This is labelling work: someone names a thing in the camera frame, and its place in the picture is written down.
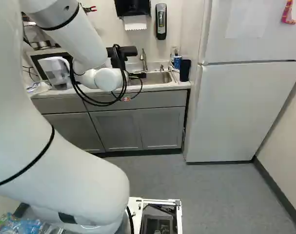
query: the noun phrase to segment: soap dispenser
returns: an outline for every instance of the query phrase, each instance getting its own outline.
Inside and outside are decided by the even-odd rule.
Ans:
[[[156,33],[157,39],[165,40],[167,34],[167,5],[158,3],[156,5]]]

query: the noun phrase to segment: refrigerator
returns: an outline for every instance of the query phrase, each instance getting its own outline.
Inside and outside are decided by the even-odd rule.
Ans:
[[[192,60],[187,162],[249,161],[296,82],[287,0],[186,0],[181,51]]]

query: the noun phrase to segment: stainless steel sink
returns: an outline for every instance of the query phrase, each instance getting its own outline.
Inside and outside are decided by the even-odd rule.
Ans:
[[[134,77],[139,77],[142,80],[143,85],[147,84],[167,84],[173,80],[172,74],[170,72],[164,71],[147,71],[147,72],[134,72],[130,73],[130,79],[128,85],[141,85],[140,80],[132,79]]]

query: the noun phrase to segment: gray carpet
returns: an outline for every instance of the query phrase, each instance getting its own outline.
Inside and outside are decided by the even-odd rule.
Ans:
[[[296,234],[252,164],[187,166],[181,155],[107,158],[131,196],[181,199],[184,234]]]

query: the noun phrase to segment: cabinet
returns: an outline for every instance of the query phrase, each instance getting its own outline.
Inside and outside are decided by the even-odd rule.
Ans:
[[[69,142],[90,153],[102,153],[104,147],[88,113],[43,115]]]
[[[136,110],[91,112],[106,151],[142,150]]]
[[[109,101],[112,95],[95,98]],[[186,90],[144,92],[108,107],[91,106],[79,97],[32,101],[66,140],[90,153],[175,149],[182,145]]]
[[[180,148],[184,107],[136,110],[143,149]]]
[[[180,148],[184,107],[92,112],[106,151]]]

